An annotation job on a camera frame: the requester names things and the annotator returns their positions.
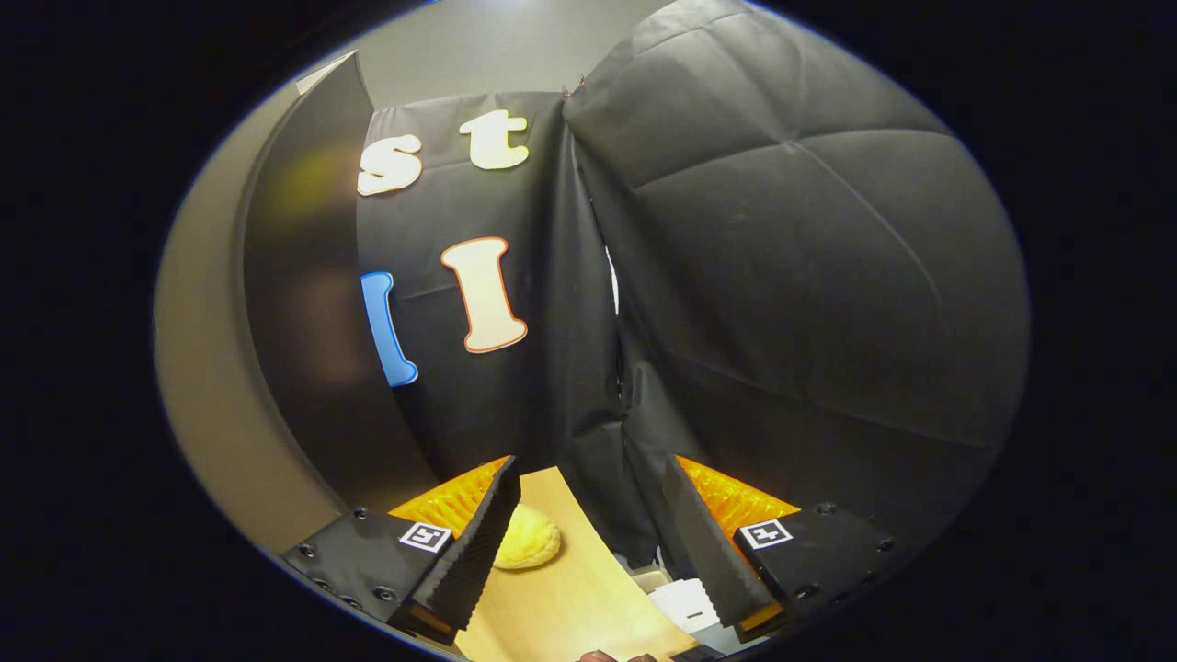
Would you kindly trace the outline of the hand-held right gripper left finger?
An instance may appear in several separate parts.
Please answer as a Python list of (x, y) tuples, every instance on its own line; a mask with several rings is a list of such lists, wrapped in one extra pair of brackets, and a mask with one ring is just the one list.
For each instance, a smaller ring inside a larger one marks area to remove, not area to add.
[(483, 598), (520, 494), (517, 458), (504, 456), (390, 511), (355, 507), (281, 560), (353, 611), (452, 646)]

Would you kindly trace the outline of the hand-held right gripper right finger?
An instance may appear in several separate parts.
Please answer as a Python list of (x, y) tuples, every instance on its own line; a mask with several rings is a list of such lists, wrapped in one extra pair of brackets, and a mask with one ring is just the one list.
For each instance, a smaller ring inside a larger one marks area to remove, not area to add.
[(845, 508), (792, 507), (681, 455), (663, 491), (694, 575), (743, 642), (802, 633), (898, 563), (897, 538)]

